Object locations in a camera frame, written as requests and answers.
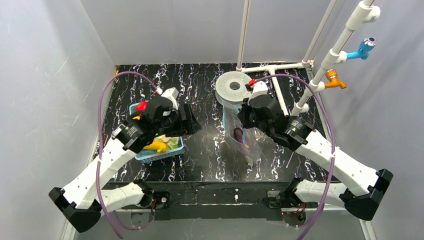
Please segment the purple toy eggplant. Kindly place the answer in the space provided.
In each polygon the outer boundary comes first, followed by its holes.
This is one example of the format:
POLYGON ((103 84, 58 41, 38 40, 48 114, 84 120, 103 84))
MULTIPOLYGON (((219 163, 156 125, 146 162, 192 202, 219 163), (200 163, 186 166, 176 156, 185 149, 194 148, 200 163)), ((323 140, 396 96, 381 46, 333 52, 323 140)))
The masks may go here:
POLYGON ((237 148, 243 154, 243 157, 248 165, 253 163, 249 146, 244 141, 244 132, 240 127, 233 130, 234 139, 237 141, 237 148))

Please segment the clear zip top bag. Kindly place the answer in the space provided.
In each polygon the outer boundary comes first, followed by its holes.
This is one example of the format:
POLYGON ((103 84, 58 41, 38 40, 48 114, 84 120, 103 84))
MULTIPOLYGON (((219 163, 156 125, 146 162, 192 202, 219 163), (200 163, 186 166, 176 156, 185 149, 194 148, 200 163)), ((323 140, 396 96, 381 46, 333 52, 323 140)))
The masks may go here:
POLYGON ((254 129, 242 127, 242 123, 238 118, 240 111, 235 105, 223 100, 222 106, 222 126, 230 142, 235 147, 237 155, 242 157, 248 165, 255 165, 261 159, 263 151, 254 129))

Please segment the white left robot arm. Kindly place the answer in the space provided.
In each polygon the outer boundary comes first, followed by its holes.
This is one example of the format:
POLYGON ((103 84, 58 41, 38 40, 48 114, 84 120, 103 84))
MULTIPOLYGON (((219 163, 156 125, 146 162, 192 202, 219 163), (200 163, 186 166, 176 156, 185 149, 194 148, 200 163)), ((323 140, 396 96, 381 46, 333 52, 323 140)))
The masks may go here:
POLYGON ((91 229, 102 216, 112 220, 112 212, 122 207, 149 207, 154 202, 155 191, 144 180, 112 190, 102 188, 123 165, 152 144, 155 137, 182 137, 202 129, 187 103, 183 105, 185 118, 171 97, 155 96, 141 105, 140 111, 131 114, 112 132, 95 160, 73 181, 64 187, 54 187, 48 194, 79 233, 91 229))

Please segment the yellow toy banana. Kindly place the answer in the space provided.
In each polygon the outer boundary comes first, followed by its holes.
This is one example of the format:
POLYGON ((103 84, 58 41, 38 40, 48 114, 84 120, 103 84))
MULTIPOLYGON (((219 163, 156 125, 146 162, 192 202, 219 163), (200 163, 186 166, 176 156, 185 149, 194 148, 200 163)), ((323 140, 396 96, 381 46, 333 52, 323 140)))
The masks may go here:
POLYGON ((156 151, 156 153, 164 153, 168 150, 168 146, 159 141, 153 141, 150 145, 147 145, 143 150, 156 151))

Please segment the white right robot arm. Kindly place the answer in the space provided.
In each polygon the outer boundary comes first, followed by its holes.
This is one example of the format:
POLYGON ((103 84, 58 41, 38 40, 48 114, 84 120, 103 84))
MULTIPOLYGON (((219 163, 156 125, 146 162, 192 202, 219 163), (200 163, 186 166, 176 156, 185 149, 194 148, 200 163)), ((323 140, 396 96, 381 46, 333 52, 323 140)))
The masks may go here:
POLYGON ((275 143, 315 162, 329 171, 335 158, 331 183, 324 202, 343 207, 353 216, 371 221, 393 179, 393 173, 383 168, 368 167, 343 152, 332 152, 330 143, 319 131, 298 116, 284 115, 276 99, 268 94, 245 98, 237 117, 245 129, 257 128, 275 143))

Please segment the light blue plastic basket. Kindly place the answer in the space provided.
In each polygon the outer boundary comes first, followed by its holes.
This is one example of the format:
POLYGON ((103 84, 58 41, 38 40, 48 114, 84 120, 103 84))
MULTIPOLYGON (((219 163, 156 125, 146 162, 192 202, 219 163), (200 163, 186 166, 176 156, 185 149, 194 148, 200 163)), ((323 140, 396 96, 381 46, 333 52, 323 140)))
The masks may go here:
POLYGON ((181 155, 183 153, 184 153, 184 142, 183 142, 183 138, 180 136, 180 142, 179 142, 178 148, 176 149, 167 150, 166 152, 163 152, 163 153, 156 153, 155 150, 142 149, 134 158, 137 161, 142 162, 143 164, 148 164, 153 161, 181 155))

